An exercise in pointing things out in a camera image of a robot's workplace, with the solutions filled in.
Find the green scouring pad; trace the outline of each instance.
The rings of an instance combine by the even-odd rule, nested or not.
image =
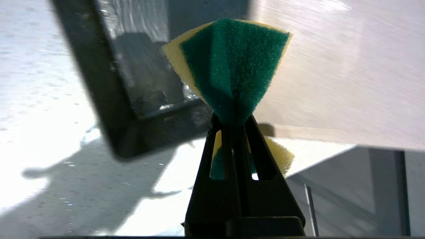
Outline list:
[[[266,93],[290,38],[289,32],[261,23],[219,20],[187,31],[162,49],[220,122],[239,126]]]

